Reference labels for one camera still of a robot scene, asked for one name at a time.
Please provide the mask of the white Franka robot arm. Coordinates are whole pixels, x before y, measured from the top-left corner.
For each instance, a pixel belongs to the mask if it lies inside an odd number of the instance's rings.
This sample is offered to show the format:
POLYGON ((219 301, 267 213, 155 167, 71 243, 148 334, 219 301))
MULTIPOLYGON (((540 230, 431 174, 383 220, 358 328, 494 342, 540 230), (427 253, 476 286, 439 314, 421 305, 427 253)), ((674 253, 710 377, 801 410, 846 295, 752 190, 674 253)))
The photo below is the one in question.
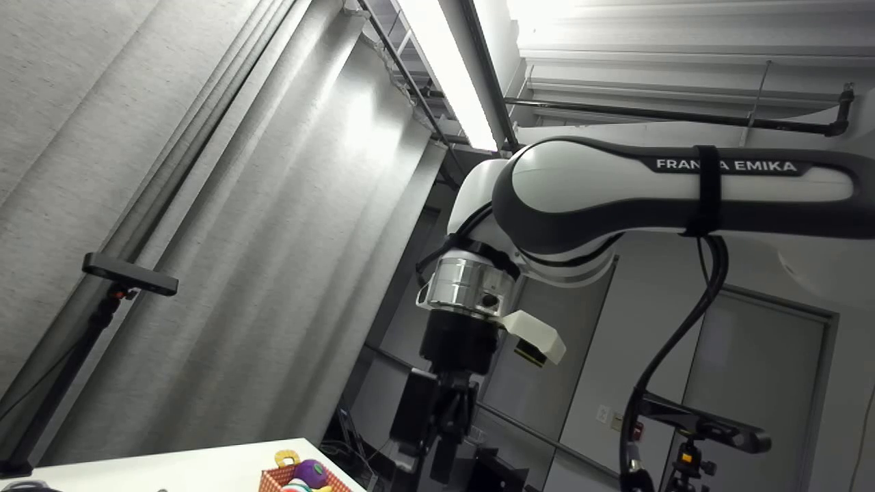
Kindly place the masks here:
POLYGON ((421 354, 443 390, 461 395, 510 334, 557 362, 557 331, 513 305, 536 275, 576 284, 628 232, 875 237, 875 172, 866 156, 799 148, 639 148, 547 135, 473 167, 450 204, 431 275, 421 354))

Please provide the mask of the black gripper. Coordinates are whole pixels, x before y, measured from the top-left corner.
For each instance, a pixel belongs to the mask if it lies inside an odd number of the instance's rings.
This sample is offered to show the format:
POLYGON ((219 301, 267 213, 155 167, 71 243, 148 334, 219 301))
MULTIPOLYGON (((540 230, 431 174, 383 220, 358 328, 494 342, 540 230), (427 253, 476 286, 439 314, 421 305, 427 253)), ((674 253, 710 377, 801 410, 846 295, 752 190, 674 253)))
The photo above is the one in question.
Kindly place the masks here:
POLYGON ((473 420, 476 373, 490 369, 494 350, 494 323, 431 310, 421 342, 429 366, 406 370, 391 436, 405 446, 427 446, 433 436, 459 442, 473 420))

